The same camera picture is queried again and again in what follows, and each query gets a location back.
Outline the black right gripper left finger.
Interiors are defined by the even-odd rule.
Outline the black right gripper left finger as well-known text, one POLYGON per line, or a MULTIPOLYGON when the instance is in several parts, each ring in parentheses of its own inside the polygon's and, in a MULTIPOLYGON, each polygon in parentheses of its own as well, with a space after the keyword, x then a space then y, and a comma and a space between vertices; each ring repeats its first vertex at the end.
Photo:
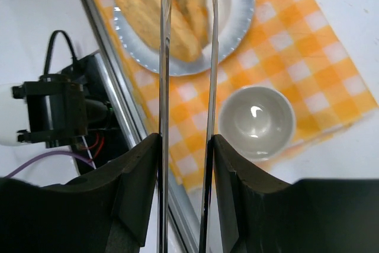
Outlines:
POLYGON ((2 252, 139 252, 156 184, 160 138, 67 184, 1 179, 2 252))

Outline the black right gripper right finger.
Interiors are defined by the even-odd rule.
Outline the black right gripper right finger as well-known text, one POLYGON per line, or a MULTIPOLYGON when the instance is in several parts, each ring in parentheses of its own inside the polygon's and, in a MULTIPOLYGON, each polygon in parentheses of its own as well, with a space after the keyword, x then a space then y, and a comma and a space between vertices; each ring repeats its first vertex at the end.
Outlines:
POLYGON ((224 252, 377 252, 378 181, 286 183, 214 137, 224 252))

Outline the bread piece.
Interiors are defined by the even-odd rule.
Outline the bread piece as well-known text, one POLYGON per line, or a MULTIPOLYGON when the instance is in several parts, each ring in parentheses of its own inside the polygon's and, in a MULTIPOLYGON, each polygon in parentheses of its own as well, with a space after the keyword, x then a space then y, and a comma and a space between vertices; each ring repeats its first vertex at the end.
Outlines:
MULTIPOLYGON (((170 53, 184 61, 197 60, 208 41, 208 17, 200 0, 174 0, 171 10, 170 53)), ((160 48, 160 0, 115 0, 123 17, 142 41, 160 48)))

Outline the stainless steel tongs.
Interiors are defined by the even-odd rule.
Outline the stainless steel tongs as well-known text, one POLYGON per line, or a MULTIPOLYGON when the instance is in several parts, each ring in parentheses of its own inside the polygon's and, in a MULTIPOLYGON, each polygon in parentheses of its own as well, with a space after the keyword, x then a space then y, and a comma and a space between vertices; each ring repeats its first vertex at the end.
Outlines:
MULTIPOLYGON (((207 117, 207 143, 200 223, 199 252, 210 252, 208 242, 211 206, 214 125, 216 116, 217 66, 219 63, 219 9, 213 2, 213 35, 211 45, 211 74, 207 117)), ((169 49, 171 38, 172 0, 160 0, 160 49, 159 49, 159 136, 160 161, 158 162, 158 252, 168 251, 168 161, 169 161, 169 49)))

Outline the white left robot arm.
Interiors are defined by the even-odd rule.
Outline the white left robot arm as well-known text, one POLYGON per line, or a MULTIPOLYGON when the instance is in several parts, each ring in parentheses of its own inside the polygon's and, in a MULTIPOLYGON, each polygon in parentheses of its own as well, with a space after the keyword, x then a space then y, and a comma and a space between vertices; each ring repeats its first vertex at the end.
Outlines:
MULTIPOLYGON (((30 128, 17 142, 70 145, 87 134, 82 86, 59 74, 11 87, 27 106, 30 128)), ((139 252, 144 247, 155 190, 160 137, 66 184, 38 187, 1 179, 2 252, 139 252)))

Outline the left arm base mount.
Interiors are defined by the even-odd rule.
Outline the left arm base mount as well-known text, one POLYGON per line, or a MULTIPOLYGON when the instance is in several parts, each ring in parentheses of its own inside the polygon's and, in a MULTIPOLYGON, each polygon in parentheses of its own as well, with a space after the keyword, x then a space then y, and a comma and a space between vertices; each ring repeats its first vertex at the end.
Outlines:
POLYGON ((102 82, 99 72, 101 65, 100 54, 93 53, 80 59, 76 66, 69 65, 61 71, 71 81, 83 86, 85 98, 91 100, 91 104, 109 109, 108 115, 102 115, 102 121, 95 122, 94 107, 88 106, 88 134, 70 147, 74 153, 93 159, 97 168, 130 150, 102 82))

